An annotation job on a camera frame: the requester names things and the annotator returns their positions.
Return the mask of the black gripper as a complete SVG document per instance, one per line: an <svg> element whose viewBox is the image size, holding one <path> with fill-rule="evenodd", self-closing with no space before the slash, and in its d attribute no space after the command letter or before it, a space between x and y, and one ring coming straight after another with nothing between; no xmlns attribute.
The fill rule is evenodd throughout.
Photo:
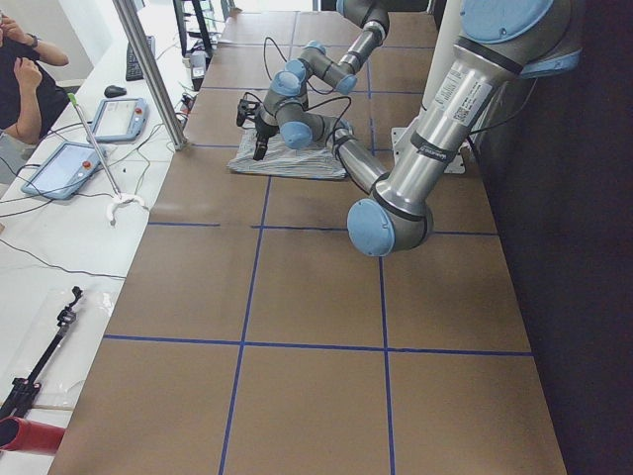
<svg viewBox="0 0 633 475"><path fill-rule="evenodd" d="M261 116L257 116L254 120L256 129L256 144L253 159L259 161L263 159L268 150L268 141L278 134L278 127L270 125Z"/></svg>

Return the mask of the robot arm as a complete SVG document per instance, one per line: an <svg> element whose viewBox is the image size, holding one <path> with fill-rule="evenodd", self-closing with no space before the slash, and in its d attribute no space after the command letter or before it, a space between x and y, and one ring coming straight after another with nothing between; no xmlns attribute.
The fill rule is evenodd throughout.
<svg viewBox="0 0 633 475"><path fill-rule="evenodd" d="M324 44L310 41L301 53L285 62L271 79L265 100L288 98L303 101L308 82L317 78L332 92L349 94L356 86L357 74L372 52L380 47L390 30L390 17L382 1L337 1L337 13L360 29L360 33L339 59L328 55Z"/></svg>
<svg viewBox="0 0 633 475"><path fill-rule="evenodd" d="M274 136L292 149L327 145L366 194L348 212L352 243L366 255L385 256L426 240L432 229L426 198L504 83L559 74L578 64L586 5L463 2L453 63L434 99L404 134L392 169L360 144L345 121L308 109L310 79L318 78L341 94L350 92L357 72L389 32L389 13L379 1L341 1L337 10L360 29L343 58L333 61L321 44L307 44L274 76L262 103L239 103L237 121L253 122L256 159L265 156Z"/></svg>

